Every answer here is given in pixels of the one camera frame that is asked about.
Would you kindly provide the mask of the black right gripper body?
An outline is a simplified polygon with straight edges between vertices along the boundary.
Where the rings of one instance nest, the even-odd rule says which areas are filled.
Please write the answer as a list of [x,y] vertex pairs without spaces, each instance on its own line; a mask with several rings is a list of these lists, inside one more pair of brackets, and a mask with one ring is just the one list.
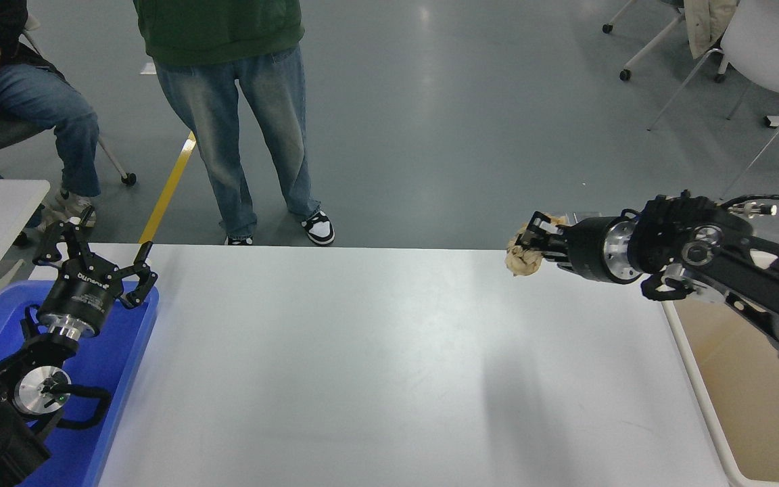
[[593,281],[619,281],[606,264],[604,246],[618,218],[598,216],[569,226],[563,232],[567,258],[576,275]]

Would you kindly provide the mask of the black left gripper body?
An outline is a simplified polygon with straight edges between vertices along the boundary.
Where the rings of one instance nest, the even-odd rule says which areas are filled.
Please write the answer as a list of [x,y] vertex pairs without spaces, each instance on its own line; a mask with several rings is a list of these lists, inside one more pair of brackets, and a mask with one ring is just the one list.
[[37,312],[37,320],[47,329],[73,329],[100,332],[112,305],[122,293],[121,281],[112,274],[118,269],[95,267],[88,271],[58,269],[46,299]]

